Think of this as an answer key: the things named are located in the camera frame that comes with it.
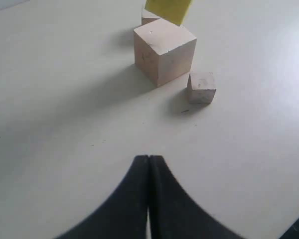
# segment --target white table surface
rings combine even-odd
[[[299,0],[193,3],[193,69],[218,87],[203,109],[184,101],[187,75],[154,89],[134,67],[142,3],[0,11],[0,239],[67,231],[137,154],[163,155],[204,210],[249,239],[276,239],[299,217]]]

